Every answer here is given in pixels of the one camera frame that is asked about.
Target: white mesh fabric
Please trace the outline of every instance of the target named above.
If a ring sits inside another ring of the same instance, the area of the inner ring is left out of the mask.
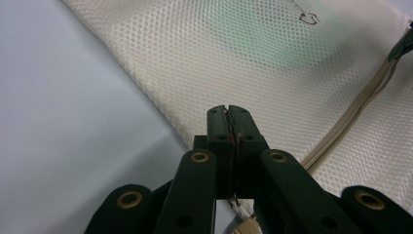
[[[194,135],[205,134],[208,109],[235,104],[251,112],[270,147],[288,151],[299,161],[337,122],[407,26],[405,15],[380,0],[65,2],[108,46],[188,146]],[[314,13],[318,22],[303,22],[301,11]],[[407,78],[399,76],[394,83],[412,78],[411,72]],[[403,92],[410,94],[407,88]],[[388,101],[395,107],[403,99]],[[376,112],[367,115],[375,117]],[[401,129],[413,117],[412,112],[399,113],[397,121],[390,116],[383,119],[390,121],[389,128]],[[371,125],[369,118],[363,119],[362,123]],[[349,165],[347,160],[359,162],[357,174],[364,177],[368,165],[379,165],[374,158],[363,158],[380,153],[367,146],[375,142],[403,148],[403,162],[397,170],[411,174],[413,160],[407,157],[413,153],[411,141],[374,133],[379,139],[373,140],[367,132],[346,136],[361,140],[364,150],[355,150],[354,157],[359,155],[352,159],[336,156],[340,155],[337,149],[328,161],[334,167],[321,166],[317,173],[321,184],[337,191],[353,181],[355,175],[334,181],[339,175],[336,168]],[[411,132],[394,134],[412,137]],[[333,161],[337,157],[343,162]],[[386,172],[371,167],[369,173],[377,177],[385,173],[387,183],[400,188],[397,196],[405,197],[398,201],[412,203],[412,197],[405,194],[413,192],[412,178],[393,181],[401,174],[394,177],[393,166],[382,166]],[[385,183],[381,180],[377,187],[388,186]]]

